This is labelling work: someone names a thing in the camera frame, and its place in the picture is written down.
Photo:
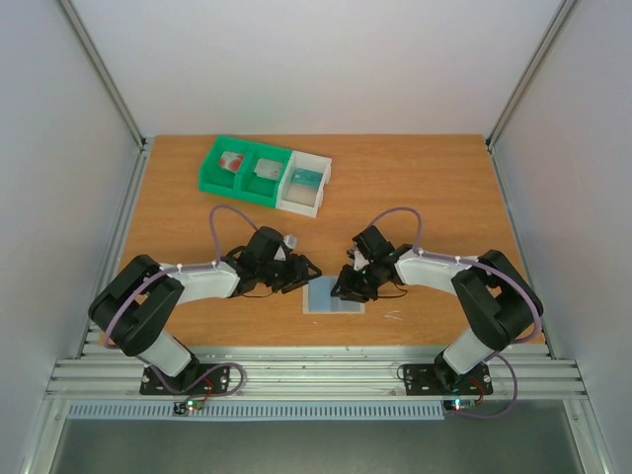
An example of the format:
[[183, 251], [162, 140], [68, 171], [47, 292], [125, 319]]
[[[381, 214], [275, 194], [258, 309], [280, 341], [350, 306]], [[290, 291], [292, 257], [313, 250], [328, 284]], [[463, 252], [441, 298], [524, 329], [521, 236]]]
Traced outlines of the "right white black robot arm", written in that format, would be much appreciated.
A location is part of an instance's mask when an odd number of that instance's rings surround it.
[[423, 286], [454, 295], [468, 328], [434, 359], [427, 379], [441, 394], [455, 393], [489, 357], [522, 344], [541, 330], [543, 305], [504, 253], [479, 257], [394, 247], [376, 226], [357, 234], [331, 291], [357, 303], [379, 298], [386, 283]]

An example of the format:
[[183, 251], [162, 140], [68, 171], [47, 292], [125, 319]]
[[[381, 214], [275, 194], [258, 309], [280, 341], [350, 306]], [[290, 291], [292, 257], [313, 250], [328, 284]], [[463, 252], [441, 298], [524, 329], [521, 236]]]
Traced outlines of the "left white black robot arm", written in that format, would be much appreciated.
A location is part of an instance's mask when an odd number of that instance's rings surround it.
[[210, 263], [160, 264], [134, 257], [91, 303], [88, 315], [104, 345], [136, 357], [171, 393], [187, 393], [202, 378], [199, 359], [171, 336], [166, 324], [179, 305], [243, 297], [262, 284], [272, 293], [294, 291], [322, 271], [291, 246], [293, 237], [271, 227]]

